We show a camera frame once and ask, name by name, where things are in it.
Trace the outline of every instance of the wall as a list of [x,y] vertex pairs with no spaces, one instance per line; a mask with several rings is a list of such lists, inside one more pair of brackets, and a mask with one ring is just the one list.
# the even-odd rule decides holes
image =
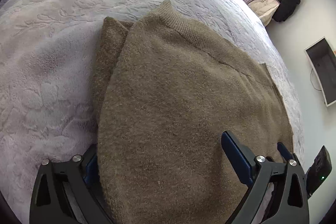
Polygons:
[[[267,32],[282,56],[298,92],[305,133],[305,170],[322,145],[330,153],[334,170],[309,199],[310,223],[317,224],[336,198],[336,104],[326,107],[320,91],[310,83],[311,66],[305,48],[322,37],[336,49],[336,0],[301,0],[285,22],[272,21]],[[313,73],[312,81],[320,88]]]

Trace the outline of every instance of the brown knit sweater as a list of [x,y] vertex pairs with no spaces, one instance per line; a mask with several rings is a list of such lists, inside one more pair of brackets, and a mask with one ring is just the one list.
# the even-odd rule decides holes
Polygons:
[[117,224],[223,224],[246,191],[220,145],[231,130],[280,161],[292,130],[264,64],[170,1],[106,18],[94,69],[98,163]]

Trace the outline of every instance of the white textured blanket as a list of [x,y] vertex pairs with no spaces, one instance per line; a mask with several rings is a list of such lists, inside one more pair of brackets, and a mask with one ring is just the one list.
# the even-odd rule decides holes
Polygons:
[[[162,1],[1,1],[0,190],[23,224],[41,160],[69,160],[95,141],[90,77],[103,19],[135,21]],[[185,16],[268,65],[293,127],[295,152],[303,160],[297,95],[256,15],[242,0],[171,1]]]

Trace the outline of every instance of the tv screen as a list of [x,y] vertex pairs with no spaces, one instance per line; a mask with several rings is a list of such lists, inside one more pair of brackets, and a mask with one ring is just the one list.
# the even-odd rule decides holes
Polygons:
[[325,38],[306,49],[322,85],[327,106],[336,101],[336,56]]

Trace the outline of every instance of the black backpack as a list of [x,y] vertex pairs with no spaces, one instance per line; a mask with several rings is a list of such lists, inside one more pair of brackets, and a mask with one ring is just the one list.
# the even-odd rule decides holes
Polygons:
[[300,4],[301,0],[278,0],[280,2],[280,5],[278,9],[275,11],[272,18],[276,22],[285,21],[287,18],[289,18],[296,6]]

